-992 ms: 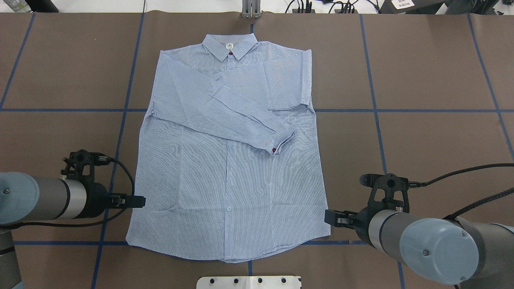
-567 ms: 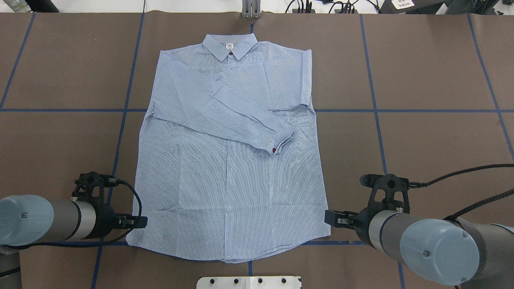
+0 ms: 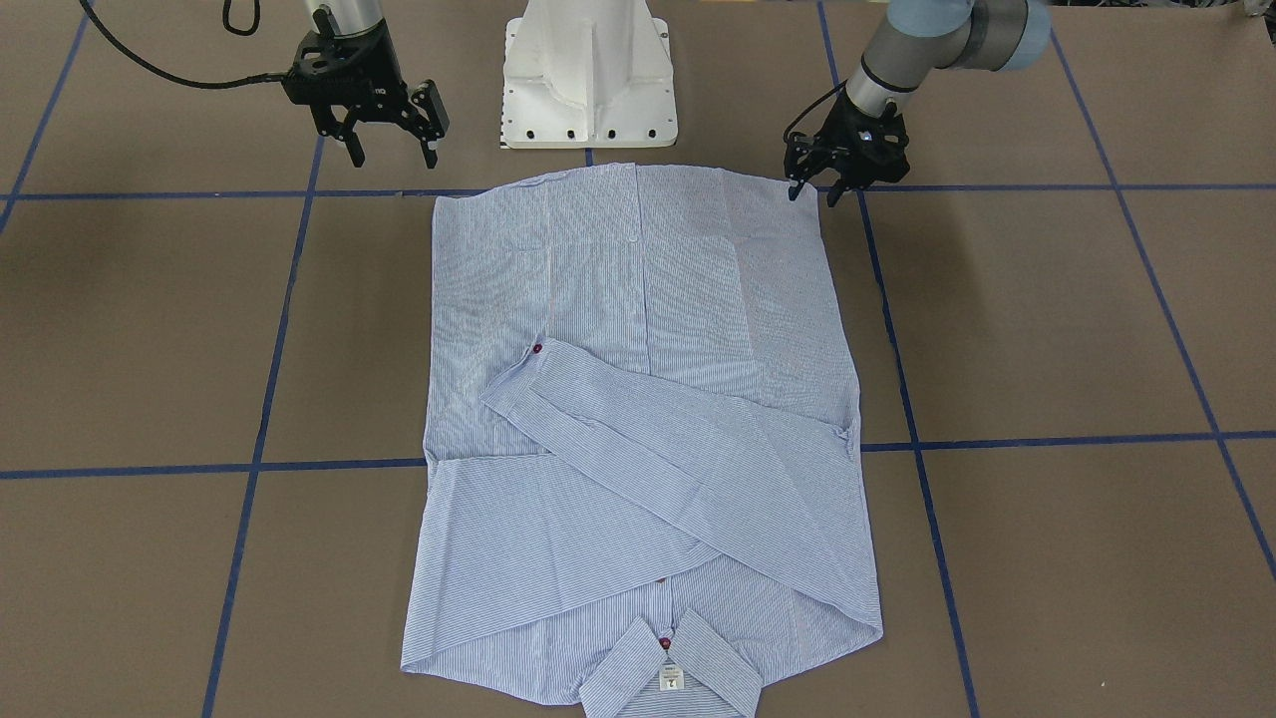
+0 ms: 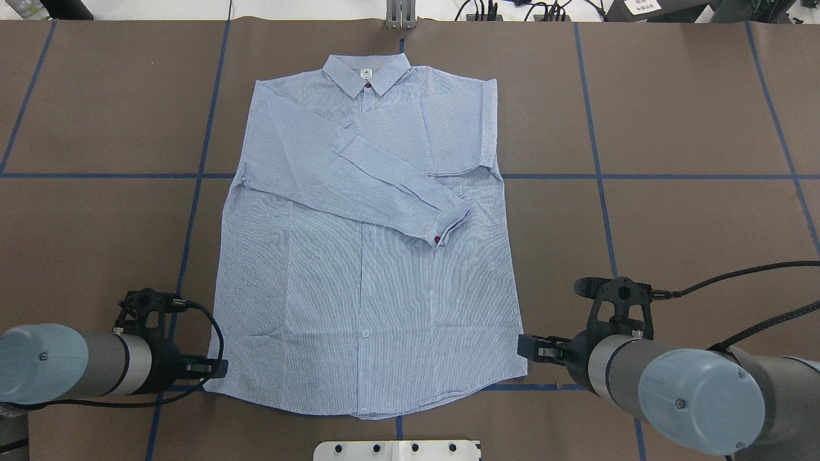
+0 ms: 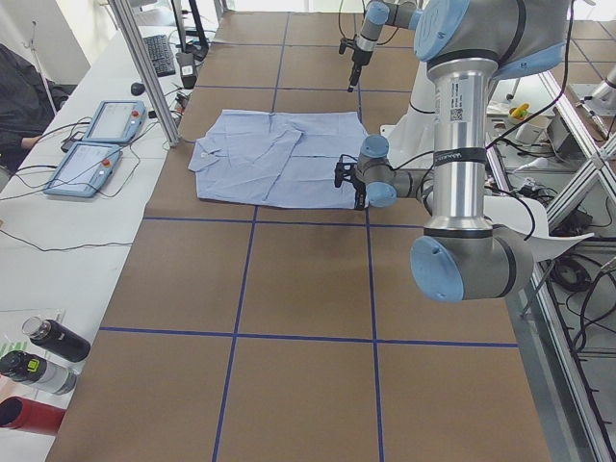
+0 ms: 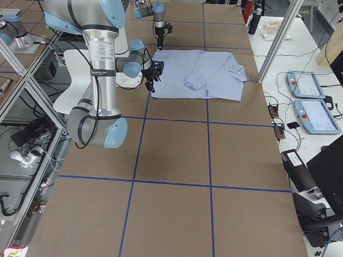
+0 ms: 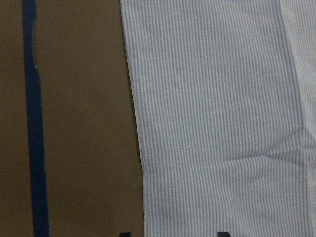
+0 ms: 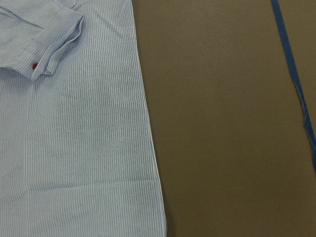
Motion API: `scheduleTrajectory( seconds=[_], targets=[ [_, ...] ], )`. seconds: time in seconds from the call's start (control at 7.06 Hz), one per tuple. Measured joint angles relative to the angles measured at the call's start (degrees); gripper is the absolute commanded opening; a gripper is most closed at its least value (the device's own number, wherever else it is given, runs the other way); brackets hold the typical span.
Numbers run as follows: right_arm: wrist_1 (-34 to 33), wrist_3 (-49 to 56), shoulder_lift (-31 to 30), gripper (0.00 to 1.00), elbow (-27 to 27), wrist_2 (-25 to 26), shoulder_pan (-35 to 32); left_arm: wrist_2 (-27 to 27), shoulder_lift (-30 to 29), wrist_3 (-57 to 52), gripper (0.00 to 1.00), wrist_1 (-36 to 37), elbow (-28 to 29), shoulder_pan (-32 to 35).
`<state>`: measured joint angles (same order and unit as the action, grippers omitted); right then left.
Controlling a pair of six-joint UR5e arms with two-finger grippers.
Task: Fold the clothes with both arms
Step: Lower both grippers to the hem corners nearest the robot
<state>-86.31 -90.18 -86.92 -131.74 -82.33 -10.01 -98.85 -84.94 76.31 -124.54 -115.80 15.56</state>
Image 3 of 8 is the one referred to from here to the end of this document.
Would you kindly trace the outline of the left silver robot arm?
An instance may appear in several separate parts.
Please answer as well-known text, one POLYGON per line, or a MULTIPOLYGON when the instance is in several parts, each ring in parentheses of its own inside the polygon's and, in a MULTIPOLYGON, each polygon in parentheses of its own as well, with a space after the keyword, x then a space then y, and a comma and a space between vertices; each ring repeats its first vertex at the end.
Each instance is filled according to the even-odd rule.
POLYGON ((910 173, 903 110, 934 70, 1030 68, 1050 40, 1044 1, 889 1, 851 77, 783 130, 789 200, 832 170, 835 207, 852 190, 910 173))

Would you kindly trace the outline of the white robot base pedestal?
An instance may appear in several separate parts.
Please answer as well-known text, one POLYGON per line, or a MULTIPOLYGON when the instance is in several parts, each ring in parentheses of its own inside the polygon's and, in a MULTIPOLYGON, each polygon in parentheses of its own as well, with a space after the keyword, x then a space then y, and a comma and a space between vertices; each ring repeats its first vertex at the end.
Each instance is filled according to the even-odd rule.
POLYGON ((670 31, 646 1, 530 1, 507 20, 501 77, 503 149, 678 142, 670 31))

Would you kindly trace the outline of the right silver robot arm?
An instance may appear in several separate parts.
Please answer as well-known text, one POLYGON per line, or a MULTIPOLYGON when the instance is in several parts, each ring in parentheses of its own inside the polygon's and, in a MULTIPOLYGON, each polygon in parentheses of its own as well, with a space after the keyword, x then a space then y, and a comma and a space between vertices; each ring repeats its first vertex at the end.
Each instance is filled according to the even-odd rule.
POLYGON ((311 28, 282 82, 292 105, 311 114, 319 136, 342 143, 353 167, 366 156, 357 128, 387 124, 419 142, 427 170, 450 128, 433 79, 404 82, 396 45, 378 1, 309 1, 311 28))

